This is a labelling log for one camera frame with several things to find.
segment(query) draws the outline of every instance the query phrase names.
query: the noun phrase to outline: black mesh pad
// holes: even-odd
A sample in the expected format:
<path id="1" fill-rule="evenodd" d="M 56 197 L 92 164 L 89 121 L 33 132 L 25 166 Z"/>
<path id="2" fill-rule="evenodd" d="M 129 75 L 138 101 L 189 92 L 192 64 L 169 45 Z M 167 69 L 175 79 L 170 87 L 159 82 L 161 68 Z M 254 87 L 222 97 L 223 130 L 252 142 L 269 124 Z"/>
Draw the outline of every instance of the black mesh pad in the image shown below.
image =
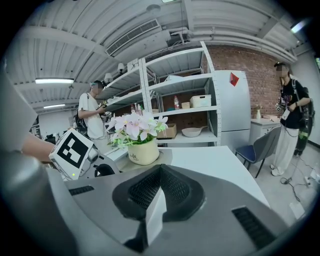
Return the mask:
<path id="1" fill-rule="evenodd" d="M 113 190 L 112 199 L 126 218 L 142 221 L 160 187 L 167 209 L 163 214 L 163 222 L 187 220 L 205 200 L 204 189 L 197 181 L 165 164 L 155 165 L 119 184 Z"/>

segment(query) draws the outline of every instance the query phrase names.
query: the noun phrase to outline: person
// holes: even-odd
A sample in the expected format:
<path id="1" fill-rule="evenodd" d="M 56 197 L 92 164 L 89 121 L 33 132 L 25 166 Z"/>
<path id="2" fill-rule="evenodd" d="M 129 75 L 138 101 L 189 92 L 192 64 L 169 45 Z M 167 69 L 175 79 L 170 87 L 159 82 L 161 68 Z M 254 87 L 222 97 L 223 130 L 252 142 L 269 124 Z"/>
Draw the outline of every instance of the person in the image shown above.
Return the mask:
<path id="1" fill-rule="evenodd" d="M 277 76 L 283 81 L 280 91 L 281 97 L 278 99 L 279 104 L 276 105 L 276 109 L 289 110 L 285 111 L 281 117 L 281 132 L 274 161 L 270 165 L 271 174 L 280 176 L 285 173 L 293 157 L 298 141 L 299 128 L 305 126 L 304 115 L 300 107 L 307 105 L 310 98 L 302 85 L 297 80 L 290 78 L 289 68 L 285 63 L 277 62 L 274 66 Z"/>
<path id="2" fill-rule="evenodd" d="M 54 149 L 54 144 L 39 139 L 29 132 L 23 142 L 22 153 L 37 158 L 41 162 L 51 162 L 49 154 Z"/>
<path id="3" fill-rule="evenodd" d="M 79 99 L 78 116 L 84 119 L 87 126 L 87 135 L 97 147 L 97 149 L 105 154 L 110 151 L 112 147 L 108 145 L 109 140 L 106 136 L 106 128 L 100 117 L 100 114 L 105 113 L 106 107 L 99 107 L 96 97 L 104 88 L 101 81 L 94 81 L 90 84 L 90 92 L 83 93 Z"/>
<path id="4" fill-rule="evenodd" d="M 303 89 L 307 94 L 309 94 L 309 90 L 307 87 L 303 87 Z M 307 132 L 304 132 L 304 127 L 299 129 L 298 141 L 296 143 L 295 150 L 294 150 L 295 157 L 301 156 L 303 151 L 305 150 L 307 146 L 308 138 L 312 131 L 312 126 L 314 125 L 315 109 L 314 109 L 314 104 L 312 99 L 310 99 L 310 103 L 305 106 L 304 114 L 306 116 Z"/>

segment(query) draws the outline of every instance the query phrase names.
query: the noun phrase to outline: woman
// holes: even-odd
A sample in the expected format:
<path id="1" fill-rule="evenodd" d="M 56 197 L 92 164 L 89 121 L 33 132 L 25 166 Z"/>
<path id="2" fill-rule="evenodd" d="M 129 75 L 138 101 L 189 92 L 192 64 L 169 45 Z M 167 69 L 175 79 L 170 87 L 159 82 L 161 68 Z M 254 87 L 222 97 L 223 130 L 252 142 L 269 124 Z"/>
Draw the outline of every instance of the woman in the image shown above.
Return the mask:
<path id="1" fill-rule="evenodd" d="M 281 133 L 275 151 L 275 158 L 270 168 L 273 176 L 280 176 L 287 170 L 295 152 L 299 128 L 305 125 L 300 107 L 307 105 L 310 102 L 310 98 L 301 84 L 297 80 L 290 78 L 289 68 L 286 64 L 277 62 L 274 66 L 276 67 L 277 76 L 283 81 L 281 97 L 276 109 L 285 111 L 280 120 Z"/>

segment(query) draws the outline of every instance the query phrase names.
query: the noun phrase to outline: man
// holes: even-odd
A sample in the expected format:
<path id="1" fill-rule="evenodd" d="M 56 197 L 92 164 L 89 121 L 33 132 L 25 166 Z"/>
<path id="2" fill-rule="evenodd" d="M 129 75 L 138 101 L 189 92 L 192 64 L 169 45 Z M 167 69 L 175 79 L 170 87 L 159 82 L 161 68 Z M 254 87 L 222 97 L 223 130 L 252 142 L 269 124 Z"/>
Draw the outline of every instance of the man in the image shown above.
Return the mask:
<path id="1" fill-rule="evenodd" d="M 90 84 L 91 90 L 89 93 L 83 93 L 79 99 L 78 116 L 84 119 L 87 126 L 87 134 L 100 153 L 105 154 L 112 147 L 108 145 L 109 140 L 106 137 L 106 128 L 100 117 L 100 114 L 105 113 L 106 108 L 99 107 L 96 97 L 99 95 L 104 85 L 101 81 L 94 81 Z"/>

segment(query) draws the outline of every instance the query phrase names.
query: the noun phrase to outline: ceiling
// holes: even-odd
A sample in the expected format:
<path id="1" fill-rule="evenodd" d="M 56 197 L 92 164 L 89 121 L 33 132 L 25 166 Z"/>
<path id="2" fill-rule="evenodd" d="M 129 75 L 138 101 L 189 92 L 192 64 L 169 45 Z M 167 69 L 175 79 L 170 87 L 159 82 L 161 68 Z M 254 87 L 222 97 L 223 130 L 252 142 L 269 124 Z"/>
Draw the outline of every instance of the ceiling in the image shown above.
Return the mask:
<path id="1" fill-rule="evenodd" d="M 151 4 L 160 10 L 147 11 Z M 152 19 L 157 20 L 157 29 L 112 56 L 105 52 Z M 205 41 L 255 49 L 292 63 L 306 45 L 302 34 L 290 31 L 293 23 L 270 0 L 54 0 L 39 6 L 17 34 L 5 54 L 6 74 L 37 113 L 70 110 L 77 108 L 89 82 L 102 80 L 106 73 L 116 76 L 120 62 L 127 64 L 168 47 L 187 48 Z M 41 85 L 35 84 L 36 78 L 75 82 Z M 43 108 L 57 104 L 66 106 Z"/>

